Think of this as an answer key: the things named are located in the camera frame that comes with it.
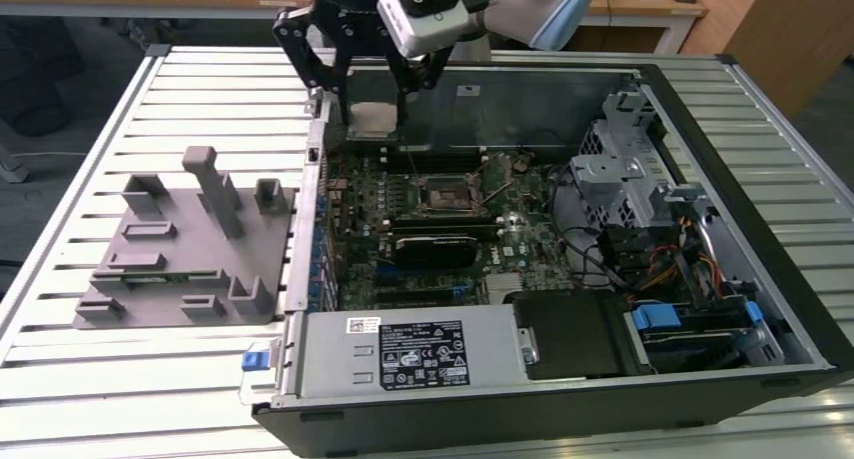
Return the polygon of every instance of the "warning label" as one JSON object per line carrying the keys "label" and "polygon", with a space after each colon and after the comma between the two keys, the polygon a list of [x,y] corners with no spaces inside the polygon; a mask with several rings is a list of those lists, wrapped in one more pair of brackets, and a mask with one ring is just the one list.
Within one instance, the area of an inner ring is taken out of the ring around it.
{"label": "warning label", "polygon": [[383,324],[379,351],[387,391],[470,384],[462,321]]}

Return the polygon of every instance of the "blue tab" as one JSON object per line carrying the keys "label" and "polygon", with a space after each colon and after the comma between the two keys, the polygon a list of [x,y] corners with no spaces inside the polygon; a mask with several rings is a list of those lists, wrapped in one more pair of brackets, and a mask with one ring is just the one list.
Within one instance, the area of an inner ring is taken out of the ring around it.
{"label": "blue tab", "polygon": [[759,304],[757,304],[754,301],[747,301],[745,303],[745,309],[747,310],[747,315],[750,316],[750,320],[753,321],[753,323],[758,324],[759,322],[762,322],[765,316],[762,315]]}
{"label": "blue tab", "polygon": [[642,310],[631,311],[631,319],[635,321],[635,328],[639,331],[650,328],[650,321],[646,320],[646,315]]}
{"label": "blue tab", "polygon": [[243,353],[243,372],[264,371],[270,369],[270,351],[248,351]]}
{"label": "blue tab", "polygon": [[631,318],[639,331],[682,326],[677,309],[670,304],[645,304],[631,312]]}

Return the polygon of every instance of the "aluminum extrusion table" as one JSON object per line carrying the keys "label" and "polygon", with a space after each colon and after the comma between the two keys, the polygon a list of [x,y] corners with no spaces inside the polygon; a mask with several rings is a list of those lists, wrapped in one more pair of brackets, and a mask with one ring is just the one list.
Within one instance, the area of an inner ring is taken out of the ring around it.
{"label": "aluminum extrusion table", "polygon": [[[495,59],[662,67],[854,337],[854,198],[739,67],[711,57],[622,54],[498,53]],[[286,55],[272,48],[175,47],[144,59],[0,304],[1,457],[292,457],[238,399],[242,352],[276,337],[282,322],[100,331],[77,331],[71,322],[126,209],[116,193],[128,175],[158,172],[168,187],[191,186],[182,153],[190,145],[211,145],[216,167],[232,173],[238,187],[271,176],[300,187],[306,97]],[[691,178],[686,156],[671,147]],[[294,227],[304,220],[311,218],[298,210]],[[283,285],[288,274],[286,265]],[[853,423],[854,392],[842,385],[714,426],[394,457],[847,458]]]}

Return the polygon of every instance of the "desk leg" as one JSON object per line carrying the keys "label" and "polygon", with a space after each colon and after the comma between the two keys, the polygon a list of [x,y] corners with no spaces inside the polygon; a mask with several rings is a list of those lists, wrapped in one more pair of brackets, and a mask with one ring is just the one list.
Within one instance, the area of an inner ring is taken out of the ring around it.
{"label": "desk leg", "polygon": [[5,150],[3,144],[0,144],[0,177],[9,183],[17,184],[27,180],[29,171],[24,169],[21,163],[12,157],[9,151]]}
{"label": "desk leg", "polygon": [[655,46],[655,54],[679,54],[695,20],[694,16],[670,17],[670,24]]}

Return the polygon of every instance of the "ventilation grille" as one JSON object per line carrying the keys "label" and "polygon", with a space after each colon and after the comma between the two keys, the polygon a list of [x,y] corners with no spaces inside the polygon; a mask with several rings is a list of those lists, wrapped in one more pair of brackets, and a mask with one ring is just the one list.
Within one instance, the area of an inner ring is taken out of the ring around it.
{"label": "ventilation grille", "polygon": [[623,224],[623,227],[633,228],[637,226],[635,224],[635,210],[631,208],[629,204],[629,199],[623,199],[623,203],[619,206],[617,211],[619,213],[619,222]]}
{"label": "ventilation grille", "polygon": [[578,150],[579,154],[602,154],[605,152],[605,146],[597,133],[591,132],[582,142],[582,147]]}
{"label": "ventilation grille", "polygon": [[587,222],[599,227],[599,229],[605,229],[605,226],[609,224],[611,220],[611,215],[605,207],[599,206],[595,209],[587,207]]}

